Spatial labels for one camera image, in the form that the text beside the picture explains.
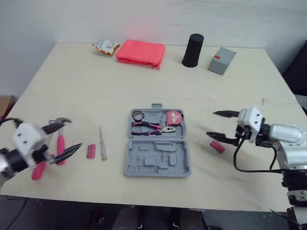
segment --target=gray toolbox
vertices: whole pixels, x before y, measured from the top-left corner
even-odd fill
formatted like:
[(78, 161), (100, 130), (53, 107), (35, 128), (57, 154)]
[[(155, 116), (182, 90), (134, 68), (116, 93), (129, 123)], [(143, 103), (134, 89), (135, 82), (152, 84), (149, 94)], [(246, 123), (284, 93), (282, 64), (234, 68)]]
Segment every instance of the gray toolbox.
[(183, 139), (186, 134), (184, 118), (175, 126), (172, 133), (160, 135), (136, 136), (133, 132), (150, 132), (154, 128), (134, 126), (132, 115), (135, 111), (144, 114), (142, 122), (159, 123), (166, 126), (166, 113), (180, 109), (162, 109), (162, 104), (152, 104), (151, 109), (133, 109), (130, 116), (129, 133), (132, 137), (128, 141), (125, 174), (127, 176), (165, 176), (187, 177), (191, 174), (188, 144)]

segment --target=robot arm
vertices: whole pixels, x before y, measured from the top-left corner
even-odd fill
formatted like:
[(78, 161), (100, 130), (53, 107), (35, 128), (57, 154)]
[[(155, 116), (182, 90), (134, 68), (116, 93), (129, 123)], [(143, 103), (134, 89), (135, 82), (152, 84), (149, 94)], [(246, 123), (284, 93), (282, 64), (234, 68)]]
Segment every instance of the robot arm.
[[(301, 226), (307, 222), (307, 133), (297, 126), (280, 124), (268, 125), (262, 113), (255, 107), (237, 111), (218, 111), (214, 114), (224, 117), (237, 117), (234, 139), (225, 134), (208, 132), (207, 134), (227, 144), (237, 146), (234, 152), (234, 166), (241, 172), (248, 173), (282, 173), (282, 185), (288, 188), (288, 199), (294, 212), (293, 221)], [(269, 170), (241, 170), (236, 166), (236, 155), (245, 140), (256, 146), (273, 148), (274, 160)], [(280, 169), (272, 170), (275, 158)]]
[(30, 123), (23, 123), (16, 118), (8, 118), (1, 123), (13, 120), (16, 124), (16, 132), (13, 137), (16, 149), (0, 149), (0, 188), (2, 185), (18, 172), (34, 167), (37, 164), (48, 161), (49, 163), (60, 163), (74, 154), (82, 144), (71, 146), (59, 156), (48, 154), (48, 146), (45, 144), (47, 135), (60, 128), (63, 124), (51, 124), (42, 128)]

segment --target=pink pliers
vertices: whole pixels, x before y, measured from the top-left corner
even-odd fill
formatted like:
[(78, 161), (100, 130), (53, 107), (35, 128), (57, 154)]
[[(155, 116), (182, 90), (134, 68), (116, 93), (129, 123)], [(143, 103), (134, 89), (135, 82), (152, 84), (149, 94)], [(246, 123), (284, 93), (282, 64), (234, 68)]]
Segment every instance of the pink pliers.
[(150, 136), (150, 135), (161, 135), (162, 133), (173, 133), (176, 131), (175, 127), (171, 126), (163, 126), (161, 127), (160, 123), (150, 123), (146, 121), (141, 121), (141, 122), (134, 122), (132, 124), (134, 127), (142, 126), (142, 127), (150, 127), (150, 128), (155, 128), (153, 131), (148, 131), (148, 132), (139, 132), (139, 131), (132, 131), (132, 135), (136, 136)]

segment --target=white wall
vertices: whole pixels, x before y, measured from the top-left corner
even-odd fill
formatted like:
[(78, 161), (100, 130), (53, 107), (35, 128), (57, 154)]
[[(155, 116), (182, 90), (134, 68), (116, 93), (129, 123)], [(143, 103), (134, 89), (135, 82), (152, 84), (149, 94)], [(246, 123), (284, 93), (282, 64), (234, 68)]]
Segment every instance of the white wall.
[(282, 72), (307, 37), (306, 0), (0, 0), (0, 95), (20, 95), (56, 41), (185, 45), (192, 33), (264, 47)]

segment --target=black cable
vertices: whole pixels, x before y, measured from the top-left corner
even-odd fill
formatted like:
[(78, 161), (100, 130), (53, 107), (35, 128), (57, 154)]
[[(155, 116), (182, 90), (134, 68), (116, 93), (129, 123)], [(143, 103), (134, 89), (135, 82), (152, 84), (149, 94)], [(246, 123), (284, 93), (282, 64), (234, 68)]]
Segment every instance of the black cable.
[(296, 224), (297, 226), (301, 227), (303, 230), (305, 229), (305, 227), (304, 227), (303, 225), (297, 223), (296, 221), (290, 219), (289, 217), (286, 217), (286, 216), (284, 216), (284, 215), (282, 215), (282, 214), (280, 214), (280, 213), (278, 213), (278, 212), (275, 212), (275, 211), (273, 211), (272, 209), (270, 209), (270, 211), (273, 212), (273, 213), (275, 213), (276, 215), (278, 215), (278, 216), (280, 216), (280, 217), (282, 217), (282, 218), (288, 220), (289, 222)]
[(17, 200), (17, 198), (9, 198), (8, 195), (5, 196), (8, 200)]
[(274, 146), (272, 146), (272, 149), (274, 150), (274, 158), (273, 158), (273, 161), (272, 161), (272, 163), (270, 165), (270, 170), (272, 170), (273, 165), (275, 164), (275, 161), (276, 161), (276, 157), (277, 157), (277, 150), (276, 150), (276, 148)]
[(214, 226), (214, 225), (207, 225), (207, 228), (210, 228), (210, 230), (223, 230), (222, 228)]
[(22, 212), (23, 209), (24, 209), (24, 206), (25, 206), (25, 204), (26, 204), (26, 201), (27, 201), (27, 198), (25, 197), (25, 198), (24, 198), (24, 203), (23, 203), (21, 209), (19, 210), (19, 212), (18, 212), (18, 214), (15, 216), (15, 218), (11, 221), (11, 223), (6, 227), (6, 230), (8, 230), (8, 229), (12, 226), (12, 224), (17, 220), (17, 218), (19, 217), (19, 215), (21, 214), (21, 212)]
[(10, 117), (10, 118), (6, 118), (6, 119), (3, 119), (0, 121), (0, 126), (1, 124), (7, 122), (7, 121), (14, 121), (15, 122), (15, 125), (16, 127), (18, 127), (23, 121), (18, 119), (18, 118), (13, 118), (13, 117)]
[(287, 171), (287, 169), (275, 169), (275, 170), (243, 170), (243, 169), (239, 169), (236, 165), (236, 156), (243, 144), (243, 142), (245, 141), (246, 139), (242, 139), (241, 142), (239, 143), (238, 147), (236, 148), (235, 152), (234, 152), (234, 166), (235, 168), (240, 171), (240, 172), (244, 172), (244, 173), (282, 173), (284, 171)]

